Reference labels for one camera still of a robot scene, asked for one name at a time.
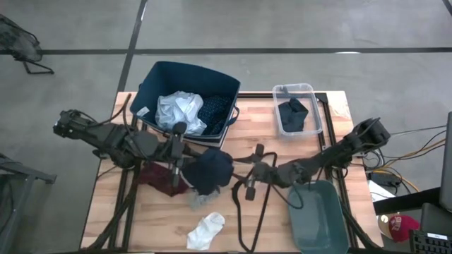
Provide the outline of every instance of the navy blue storage bin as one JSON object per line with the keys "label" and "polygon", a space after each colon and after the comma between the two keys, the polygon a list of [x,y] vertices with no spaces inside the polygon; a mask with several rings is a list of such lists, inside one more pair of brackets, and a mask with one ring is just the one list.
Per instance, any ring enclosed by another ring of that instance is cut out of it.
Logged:
{"label": "navy blue storage bin", "polygon": [[[130,110],[137,115],[140,110],[147,107],[145,111],[148,110],[148,113],[144,115],[138,114],[137,117],[162,133],[165,130],[162,130],[155,122],[159,96],[168,96],[177,91],[184,91],[198,94],[203,99],[215,95],[228,97],[232,102],[227,115],[228,120],[225,121],[218,134],[187,134],[184,136],[185,139],[195,141],[195,143],[206,143],[206,145],[211,143],[211,146],[219,146],[218,144],[222,142],[222,137],[225,135],[227,127],[233,124],[239,115],[239,109],[235,107],[239,89],[240,82],[224,73],[187,63],[159,61],[154,64],[148,76],[140,85]],[[237,110],[237,115],[232,117],[234,108]]]}

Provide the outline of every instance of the red cap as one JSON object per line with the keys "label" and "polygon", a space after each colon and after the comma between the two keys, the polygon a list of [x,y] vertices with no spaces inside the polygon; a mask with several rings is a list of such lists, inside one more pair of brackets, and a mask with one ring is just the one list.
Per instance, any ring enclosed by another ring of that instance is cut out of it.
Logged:
{"label": "red cap", "polygon": [[406,241],[410,238],[410,230],[419,229],[420,224],[407,215],[394,215],[389,219],[389,232],[395,242]]}

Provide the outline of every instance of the dark red cloth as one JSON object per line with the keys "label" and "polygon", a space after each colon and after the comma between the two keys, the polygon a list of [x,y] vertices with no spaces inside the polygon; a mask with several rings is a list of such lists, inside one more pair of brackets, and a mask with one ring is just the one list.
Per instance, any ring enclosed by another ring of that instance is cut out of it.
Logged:
{"label": "dark red cloth", "polygon": [[406,241],[410,238],[410,230],[420,227],[418,221],[407,215],[394,215],[389,219],[389,232],[393,240],[397,242]]}
{"label": "dark red cloth", "polygon": [[156,163],[148,163],[141,169],[140,176],[138,177],[139,184],[149,184],[158,191],[167,194],[172,197],[176,194],[184,193],[189,186],[179,179],[179,185],[177,188],[172,187],[172,172],[171,170],[160,166]]}

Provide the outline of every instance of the wooden tabletop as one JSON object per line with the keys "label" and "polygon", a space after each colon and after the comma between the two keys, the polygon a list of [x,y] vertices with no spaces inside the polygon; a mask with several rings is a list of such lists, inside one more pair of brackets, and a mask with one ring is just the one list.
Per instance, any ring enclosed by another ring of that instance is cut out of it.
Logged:
{"label": "wooden tabletop", "polygon": [[[130,93],[132,94],[131,101],[133,101],[136,93]],[[334,131],[339,141],[353,128],[347,99],[343,91],[326,93]],[[127,94],[128,92],[118,94],[114,112],[121,108]],[[230,126],[222,147],[223,151],[230,153],[233,157],[250,155],[257,143],[263,144],[266,152],[277,152],[278,164],[300,157],[310,157],[319,152],[319,140],[316,135],[296,140],[281,140],[278,138],[278,127],[275,123],[272,99],[238,99],[237,106],[240,108],[239,118],[234,125]],[[319,111],[323,121],[326,142],[329,144],[323,109],[320,108]],[[127,110],[127,114],[130,123],[132,115],[129,110]],[[122,123],[122,120],[118,118],[114,122]],[[99,174],[112,166],[111,161],[102,161]],[[241,175],[247,174],[250,169],[251,165],[248,164],[234,164],[234,172]],[[111,219],[117,199],[120,172],[121,169],[115,169],[97,181],[81,247],[89,246]],[[221,188],[219,198],[196,211],[193,211],[188,205],[188,194],[170,198],[148,185],[139,186],[129,251],[189,251],[186,249],[186,235],[196,228],[200,219],[211,212],[219,212],[225,217],[226,222],[222,231],[213,239],[209,251],[244,251],[238,241],[237,208],[231,198],[231,187],[235,182],[236,180],[233,178],[228,187]],[[349,167],[345,183],[353,216],[371,239],[382,246],[363,168]],[[256,232],[265,189],[266,184],[256,183],[256,198],[252,202],[244,199],[244,188],[239,191],[242,206],[243,240],[249,248]],[[119,225],[117,244],[121,244],[123,228],[124,222]],[[298,251],[293,242],[287,205],[273,190],[270,192],[265,219],[256,247],[256,252],[269,251]]]}

